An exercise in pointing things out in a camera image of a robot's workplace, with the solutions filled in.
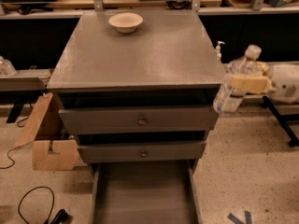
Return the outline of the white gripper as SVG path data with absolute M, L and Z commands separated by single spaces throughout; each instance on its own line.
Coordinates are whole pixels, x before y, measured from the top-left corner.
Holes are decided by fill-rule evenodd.
M 269 98 L 282 103 L 299 103 L 298 63 L 275 63 L 270 68 L 264 62 L 257 62 L 257 65 L 263 71 L 263 75 L 267 75 L 270 79 L 268 77 L 234 75 L 230 85 L 235 89 L 253 94 L 267 93 Z

